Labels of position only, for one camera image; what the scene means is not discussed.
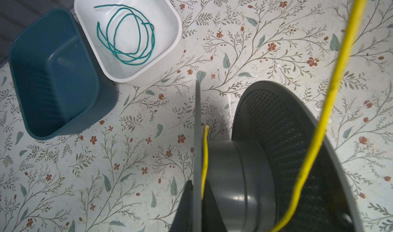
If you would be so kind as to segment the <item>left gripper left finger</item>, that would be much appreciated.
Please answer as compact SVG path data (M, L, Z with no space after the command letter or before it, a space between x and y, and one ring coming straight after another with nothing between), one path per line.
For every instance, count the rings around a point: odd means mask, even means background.
M192 181L186 182L178 210L174 217L169 232L191 232L192 231Z

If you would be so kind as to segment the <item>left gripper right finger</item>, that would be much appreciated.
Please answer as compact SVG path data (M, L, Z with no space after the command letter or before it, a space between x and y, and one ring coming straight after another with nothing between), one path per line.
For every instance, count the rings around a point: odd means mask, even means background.
M202 232L227 232L209 181L202 200Z

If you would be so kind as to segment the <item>grey perforated cable spool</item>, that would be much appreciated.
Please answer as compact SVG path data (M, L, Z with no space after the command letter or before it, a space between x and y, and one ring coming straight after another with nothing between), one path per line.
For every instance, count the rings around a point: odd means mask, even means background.
M202 200L209 181L228 232L268 232L284 216L317 122L287 88L258 81L242 95L229 140L212 141L201 126L195 90L192 232L202 232ZM323 140L285 232L361 232L345 173Z

